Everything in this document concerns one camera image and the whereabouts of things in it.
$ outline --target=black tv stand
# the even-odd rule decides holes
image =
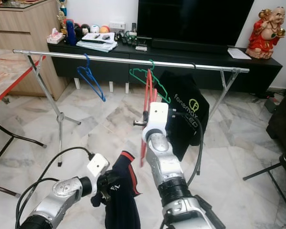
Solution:
[[[71,54],[88,54],[92,56],[116,57],[136,60],[154,60],[162,62],[179,62],[179,63],[195,63],[201,65],[225,66],[225,67],[240,67],[249,68],[249,73],[240,73],[237,79],[232,84],[230,91],[263,93],[265,92],[282,65],[274,59],[269,60],[240,60],[233,59],[228,52],[225,53],[207,53],[207,52],[190,52],[171,49],[159,49],[148,45],[147,52],[138,51],[133,46],[123,45],[121,42],[118,46],[109,53],[94,51],[79,46],[70,46],[64,42],[58,44],[48,44],[50,52],[62,52]],[[85,60],[68,59],[52,57],[55,70],[58,76],[78,78],[76,68],[78,66],[86,66]],[[129,76],[129,69],[144,68],[146,65],[125,64],[115,62],[99,62],[91,61],[90,67],[93,76],[98,81],[113,81],[115,83],[140,83],[137,79]],[[169,70],[178,75],[191,73],[200,89],[222,90],[223,85],[220,73],[217,71],[206,71],[198,69],[186,68],[167,68],[155,67],[154,74],[161,76],[165,71]],[[226,81],[230,75],[225,74]]]
[[[183,50],[192,52],[209,52],[209,53],[221,53],[227,52],[228,46],[226,45],[214,45],[214,44],[198,44],[192,42],[182,42],[165,39],[152,39],[152,47],[160,49],[172,49]]]

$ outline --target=paper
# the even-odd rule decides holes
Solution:
[[[118,43],[117,42],[113,42],[112,44],[110,43],[93,43],[93,42],[83,42],[83,41],[79,41],[76,43],[77,46],[80,47],[84,47],[87,49],[93,49],[93,50],[98,50],[98,51],[102,51],[102,52],[109,52],[112,49],[114,49]]]
[[[245,59],[245,60],[251,60],[251,57],[244,54],[239,49],[234,48],[228,48],[228,53],[232,56],[234,59]]]
[[[103,36],[108,35],[109,39],[103,40]],[[84,42],[105,42],[105,43],[114,43],[114,32],[108,33],[88,33],[83,36],[82,40]]]

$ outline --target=trophy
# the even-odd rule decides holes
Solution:
[[[57,0],[57,2],[61,5],[60,10],[64,13],[65,16],[67,16],[67,8],[66,8],[66,3],[67,0]]]
[[[67,34],[67,26],[66,26],[66,24],[64,23],[64,21],[65,21],[65,19],[66,19],[67,17],[65,16],[64,12],[60,10],[60,11],[58,12],[57,18],[58,18],[58,20],[59,20],[59,22],[60,22],[60,24],[61,24],[61,32],[62,32],[64,35],[66,35],[66,34]]]

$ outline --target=black cable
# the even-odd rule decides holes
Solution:
[[[182,116],[191,117],[198,123],[198,129],[199,129],[199,133],[200,133],[199,153],[198,153],[197,162],[196,162],[195,168],[193,170],[193,173],[191,174],[189,180],[186,183],[187,186],[190,186],[190,184],[191,184],[192,180],[194,179],[196,173],[197,173],[197,175],[200,175],[200,164],[201,164],[201,158],[202,158],[202,148],[203,148],[203,144],[204,144],[204,132],[202,130],[201,122],[199,121],[198,118],[193,117],[190,114],[175,112],[174,109],[173,109],[173,114],[174,115],[182,115]],[[161,223],[160,229],[163,229],[164,225],[165,225],[165,223],[164,223],[164,220],[163,220],[162,223]]]
[[[82,150],[86,151],[86,153],[88,154],[89,160],[91,160],[93,158],[93,156],[94,156],[94,154],[90,153],[88,151],[88,149],[86,149],[85,147],[82,147],[82,146],[75,146],[75,147],[71,147],[71,148],[65,149],[65,150],[61,151],[60,153],[58,153],[55,157],[53,157],[53,159],[48,163],[48,165],[46,166],[46,168],[44,169],[44,171],[42,172],[42,174],[38,178],[37,182],[43,178],[43,176],[48,171],[49,167],[55,161],[56,158],[58,158],[63,153],[65,153],[67,151],[70,151],[70,150],[73,150],[73,149],[82,149]],[[20,210],[19,210],[20,205],[17,205],[17,207],[16,207],[16,219],[21,217],[21,214],[23,213],[24,207],[26,206],[27,202],[31,198],[31,196],[32,196],[33,192],[35,191],[36,187],[33,187],[32,190],[30,191],[30,193],[28,194],[28,196],[25,198],[25,200],[24,200]]]
[[[35,183],[33,183],[32,185],[30,185],[19,197],[18,199],[18,202],[17,202],[17,206],[16,206],[16,209],[19,208],[20,206],[20,203],[22,201],[22,199],[24,198],[25,194],[27,194],[27,192],[31,189],[31,188],[36,188],[37,185],[43,181],[47,181],[47,180],[53,180],[53,181],[59,181],[58,179],[55,179],[55,178],[44,178],[44,179],[40,179],[38,181],[36,181]],[[20,227],[20,217],[21,217],[21,214],[19,214],[17,217],[16,217],[16,223],[15,223],[15,229],[18,229]]]

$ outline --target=wooden cabinet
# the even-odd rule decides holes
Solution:
[[[26,8],[0,8],[0,49],[49,51],[46,42],[52,28],[59,28],[56,0],[45,0]],[[68,81],[57,77],[51,57],[42,62],[41,76],[57,100]],[[31,72],[10,94],[45,96]]]

